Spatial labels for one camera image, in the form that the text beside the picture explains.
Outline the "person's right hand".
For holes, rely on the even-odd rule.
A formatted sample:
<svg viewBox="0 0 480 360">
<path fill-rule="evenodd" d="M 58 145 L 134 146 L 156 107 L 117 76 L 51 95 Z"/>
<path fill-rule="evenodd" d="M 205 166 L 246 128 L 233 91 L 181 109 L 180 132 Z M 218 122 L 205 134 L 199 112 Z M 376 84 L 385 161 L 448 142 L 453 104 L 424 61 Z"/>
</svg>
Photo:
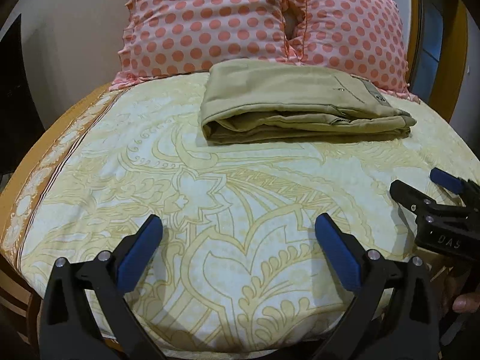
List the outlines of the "person's right hand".
<svg viewBox="0 0 480 360">
<path fill-rule="evenodd" d="M 472 292 L 459 295 L 452 305 L 456 313 L 475 313 L 480 306 L 480 293 Z"/>
</svg>

